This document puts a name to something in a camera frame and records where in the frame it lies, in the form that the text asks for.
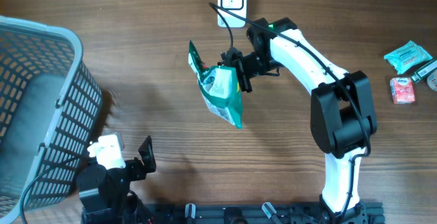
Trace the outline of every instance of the gray bin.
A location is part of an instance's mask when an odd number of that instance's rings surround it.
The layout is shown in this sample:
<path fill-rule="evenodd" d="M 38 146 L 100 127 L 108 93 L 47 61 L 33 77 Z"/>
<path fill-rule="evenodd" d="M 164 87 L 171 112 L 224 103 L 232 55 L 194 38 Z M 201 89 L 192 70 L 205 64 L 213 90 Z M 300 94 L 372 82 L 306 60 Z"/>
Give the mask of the gray bin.
<path fill-rule="evenodd" d="M 102 106 L 70 30 L 0 16 L 0 223 L 19 215 L 24 188 L 39 173 L 25 209 L 70 194 Z"/>

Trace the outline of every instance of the wooden table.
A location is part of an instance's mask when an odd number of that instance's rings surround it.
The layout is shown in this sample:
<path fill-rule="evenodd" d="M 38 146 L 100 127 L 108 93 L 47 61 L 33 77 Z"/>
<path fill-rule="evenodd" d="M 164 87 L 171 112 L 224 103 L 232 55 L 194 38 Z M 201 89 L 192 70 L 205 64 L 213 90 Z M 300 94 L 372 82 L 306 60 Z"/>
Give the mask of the wooden table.
<path fill-rule="evenodd" d="M 0 14 L 76 32 L 105 93 L 99 129 L 120 132 L 125 159 L 151 135 L 158 164 L 132 189 L 144 202 L 261 204 L 317 201 L 324 155 L 309 130 L 310 98 L 287 71 L 253 79 L 244 128 L 211 114 L 187 64 L 188 41 L 215 64 L 229 47 L 208 2 L 216 0 L 0 0 Z M 359 193 L 382 201 L 387 223 L 437 218 L 437 93 L 415 86 L 393 104 L 397 76 L 383 55 L 413 40 L 437 55 L 437 0 L 249 0 L 248 18 L 292 19 L 334 64 L 371 81 L 378 132 L 362 162 Z M 234 46 L 251 51 L 245 29 Z M 78 223 L 77 194 L 28 213 L 30 223 Z"/>

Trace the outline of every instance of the snack bag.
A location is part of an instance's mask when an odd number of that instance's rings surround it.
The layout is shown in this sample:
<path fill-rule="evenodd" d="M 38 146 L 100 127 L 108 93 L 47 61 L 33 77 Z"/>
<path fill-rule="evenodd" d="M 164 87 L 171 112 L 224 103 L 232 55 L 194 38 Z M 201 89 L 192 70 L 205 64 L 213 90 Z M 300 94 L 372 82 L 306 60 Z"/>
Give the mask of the snack bag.
<path fill-rule="evenodd" d="M 243 106 L 236 69 L 207 67 L 191 41 L 188 63 L 197 76 L 200 92 L 209 110 L 237 128 L 242 128 Z"/>
<path fill-rule="evenodd" d="M 385 55 L 384 59 L 387 59 L 397 70 L 397 74 L 403 74 L 409 68 L 423 61 L 429 61 L 432 57 L 422 47 L 409 41 L 405 46 Z"/>
<path fill-rule="evenodd" d="M 395 104 L 408 104 L 414 102 L 414 90 L 410 78 L 397 77 L 390 81 L 391 95 Z"/>

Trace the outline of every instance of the teal snack bag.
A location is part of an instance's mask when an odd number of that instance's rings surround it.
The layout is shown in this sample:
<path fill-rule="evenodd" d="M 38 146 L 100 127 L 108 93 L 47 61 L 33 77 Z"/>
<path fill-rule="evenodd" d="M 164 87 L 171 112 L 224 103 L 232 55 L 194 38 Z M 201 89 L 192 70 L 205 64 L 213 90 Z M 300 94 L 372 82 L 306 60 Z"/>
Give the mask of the teal snack bag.
<path fill-rule="evenodd" d="M 197 76 L 200 92 L 209 110 L 237 128 L 242 128 L 243 106 L 236 69 L 207 67 L 191 40 L 188 63 Z"/>
<path fill-rule="evenodd" d="M 429 61 L 432 57 L 421 46 L 409 41 L 405 46 L 385 55 L 384 59 L 389 61 L 397 74 L 403 74 L 409 68 L 423 61 Z"/>

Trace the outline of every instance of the white container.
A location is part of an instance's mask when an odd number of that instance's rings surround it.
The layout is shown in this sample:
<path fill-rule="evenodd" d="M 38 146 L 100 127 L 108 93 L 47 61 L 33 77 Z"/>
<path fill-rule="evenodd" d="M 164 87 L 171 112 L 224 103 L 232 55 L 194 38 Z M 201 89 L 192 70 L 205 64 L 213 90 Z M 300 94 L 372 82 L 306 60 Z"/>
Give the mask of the white container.
<path fill-rule="evenodd" d="M 429 87 L 431 87 L 432 90 L 437 92 L 437 70 L 435 70 L 428 76 L 427 82 Z"/>

